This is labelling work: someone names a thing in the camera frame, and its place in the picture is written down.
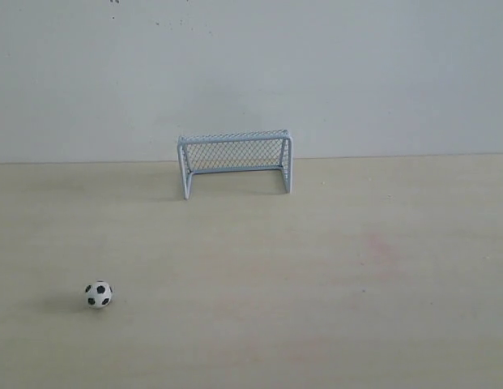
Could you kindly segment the black and white soccer ball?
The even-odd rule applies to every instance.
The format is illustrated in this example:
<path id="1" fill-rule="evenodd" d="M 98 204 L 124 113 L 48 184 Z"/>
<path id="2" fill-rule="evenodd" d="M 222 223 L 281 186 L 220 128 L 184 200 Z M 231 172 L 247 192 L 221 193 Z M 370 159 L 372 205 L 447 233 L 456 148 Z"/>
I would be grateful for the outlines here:
<path id="1" fill-rule="evenodd" d="M 102 309 L 113 300 L 113 288 L 103 280 L 88 284 L 84 293 L 87 306 L 92 309 Z"/>

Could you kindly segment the small white soccer goal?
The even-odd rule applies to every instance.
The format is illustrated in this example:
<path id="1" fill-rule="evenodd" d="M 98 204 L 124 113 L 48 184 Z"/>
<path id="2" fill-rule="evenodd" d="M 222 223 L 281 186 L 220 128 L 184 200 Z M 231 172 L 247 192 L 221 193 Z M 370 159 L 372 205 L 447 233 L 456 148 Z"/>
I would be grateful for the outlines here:
<path id="1" fill-rule="evenodd" d="M 200 174 L 279 171 L 292 191 L 293 137 L 288 130 L 181 136 L 177 140 L 184 199 Z"/>

